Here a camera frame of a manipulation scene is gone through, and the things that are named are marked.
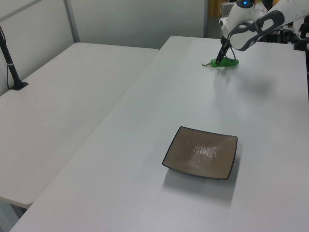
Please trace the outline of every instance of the black stand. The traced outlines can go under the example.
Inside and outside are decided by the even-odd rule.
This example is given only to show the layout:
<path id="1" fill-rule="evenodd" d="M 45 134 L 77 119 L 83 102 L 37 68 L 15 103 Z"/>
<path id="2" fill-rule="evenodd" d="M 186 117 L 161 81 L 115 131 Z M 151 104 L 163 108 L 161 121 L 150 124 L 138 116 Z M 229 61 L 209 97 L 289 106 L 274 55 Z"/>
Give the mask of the black stand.
<path id="1" fill-rule="evenodd" d="M 12 74 L 12 78 L 14 79 L 14 86 L 11 89 L 21 90 L 23 87 L 28 85 L 28 83 L 27 82 L 22 82 L 19 79 L 19 76 L 17 74 L 16 68 L 14 66 L 14 63 L 12 61 L 11 55 L 9 53 L 8 47 L 6 46 L 6 42 L 5 42 L 4 37 L 3 37 L 2 34 L 0 34 L 0 47 L 1 47 L 2 53 L 4 55 L 4 58 L 6 60 L 6 63 L 9 66 L 10 72 Z"/>
<path id="2" fill-rule="evenodd" d="M 294 50 L 305 51 L 307 48 L 308 40 L 306 40 L 306 34 L 309 31 L 309 17 L 305 17 L 304 23 L 300 27 L 301 33 L 299 41 L 294 44 Z"/>

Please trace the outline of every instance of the black cable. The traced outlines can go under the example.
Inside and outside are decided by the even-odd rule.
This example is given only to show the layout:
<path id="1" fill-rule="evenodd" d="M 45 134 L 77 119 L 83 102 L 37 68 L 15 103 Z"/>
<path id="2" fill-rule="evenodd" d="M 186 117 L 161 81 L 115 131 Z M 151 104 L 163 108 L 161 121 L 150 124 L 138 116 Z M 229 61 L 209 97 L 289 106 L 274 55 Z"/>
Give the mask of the black cable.
<path id="1" fill-rule="evenodd" d="M 9 86 L 9 66 L 6 65 L 6 85 L 8 87 L 8 89 L 10 90 L 10 86 Z"/>
<path id="2" fill-rule="evenodd" d="M 3 38 L 4 38 L 4 42 L 5 42 L 5 45 L 6 45 L 5 35 L 4 35 L 4 33 L 3 33 L 3 30 L 2 30 L 2 27 L 1 27 L 1 26 L 0 26 L 0 31 L 1 31 L 1 35 L 3 36 Z"/>
<path id="3" fill-rule="evenodd" d="M 231 37 L 230 34 L 228 34 L 227 40 L 228 40 L 228 43 L 229 43 L 229 44 L 230 44 L 230 37 Z M 230 48 L 231 48 L 231 51 L 232 51 L 232 53 L 233 53 L 234 61 L 235 61 L 235 60 L 236 60 L 236 56 L 235 56 L 234 50 L 233 50 L 232 46 L 230 46 Z"/>
<path id="4" fill-rule="evenodd" d="M 0 32 L 1 32 L 1 36 L 4 39 L 4 43 L 6 45 L 6 38 L 5 38 L 5 35 L 3 33 L 3 30 L 2 30 L 1 26 L 0 26 Z M 7 64 L 6 64 L 6 85 L 7 85 L 8 89 L 10 90 L 10 86 L 9 86 L 9 66 Z"/>

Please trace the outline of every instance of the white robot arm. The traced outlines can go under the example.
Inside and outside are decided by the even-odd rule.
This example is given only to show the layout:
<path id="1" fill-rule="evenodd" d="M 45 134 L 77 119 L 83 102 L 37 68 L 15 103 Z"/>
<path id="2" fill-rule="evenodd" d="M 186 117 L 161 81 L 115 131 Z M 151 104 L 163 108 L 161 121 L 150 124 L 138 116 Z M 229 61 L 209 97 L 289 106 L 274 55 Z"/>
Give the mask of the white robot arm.
<path id="1" fill-rule="evenodd" d="M 259 38 L 274 29 L 309 15 L 309 0 L 280 0 L 260 17 L 251 0 L 237 0 L 228 18 L 221 18 L 222 48 L 216 63 L 220 64 L 229 47 L 245 51 Z"/>

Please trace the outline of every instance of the square plate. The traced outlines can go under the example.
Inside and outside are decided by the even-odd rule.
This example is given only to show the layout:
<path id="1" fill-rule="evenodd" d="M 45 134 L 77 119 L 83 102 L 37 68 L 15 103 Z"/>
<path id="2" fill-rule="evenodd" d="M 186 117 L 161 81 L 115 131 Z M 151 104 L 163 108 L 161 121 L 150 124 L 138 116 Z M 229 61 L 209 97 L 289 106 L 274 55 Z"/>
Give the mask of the square plate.
<path id="1" fill-rule="evenodd" d="M 179 127 L 162 164 L 178 172 L 226 180 L 236 148 L 236 136 Z"/>

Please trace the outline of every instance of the white wall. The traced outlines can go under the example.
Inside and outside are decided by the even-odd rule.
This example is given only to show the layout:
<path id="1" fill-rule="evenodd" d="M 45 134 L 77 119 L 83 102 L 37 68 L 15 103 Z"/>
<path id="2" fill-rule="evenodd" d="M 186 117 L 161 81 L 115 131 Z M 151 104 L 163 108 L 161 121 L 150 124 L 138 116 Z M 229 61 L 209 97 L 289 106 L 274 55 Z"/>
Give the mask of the white wall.
<path id="1" fill-rule="evenodd" d="M 21 79 L 73 44 L 64 0 L 41 0 L 0 25 Z M 6 91 L 6 62 L 0 52 L 0 95 Z"/>
<path id="2" fill-rule="evenodd" d="M 160 49 L 170 35 L 203 37 L 207 0 L 67 0 L 81 42 Z"/>

